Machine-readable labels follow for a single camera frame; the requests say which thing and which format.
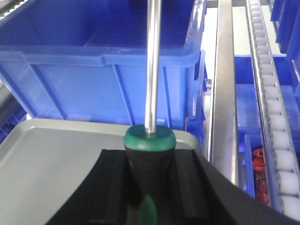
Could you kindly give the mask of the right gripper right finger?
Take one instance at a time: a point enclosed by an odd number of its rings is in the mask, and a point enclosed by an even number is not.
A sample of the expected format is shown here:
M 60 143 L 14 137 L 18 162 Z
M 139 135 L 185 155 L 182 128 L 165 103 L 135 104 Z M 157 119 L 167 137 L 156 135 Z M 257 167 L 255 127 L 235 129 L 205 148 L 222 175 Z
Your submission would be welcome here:
M 202 155 L 174 152 L 174 197 L 182 225 L 297 225 L 233 185 Z

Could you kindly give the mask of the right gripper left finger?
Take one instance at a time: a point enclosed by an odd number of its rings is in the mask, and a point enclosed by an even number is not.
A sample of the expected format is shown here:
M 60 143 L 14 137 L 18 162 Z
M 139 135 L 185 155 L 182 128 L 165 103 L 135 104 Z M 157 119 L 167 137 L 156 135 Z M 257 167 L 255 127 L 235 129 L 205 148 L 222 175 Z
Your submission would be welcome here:
M 89 174 L 47 224 L 124 225 L 129 181 L 126 152 L 102 150 Z

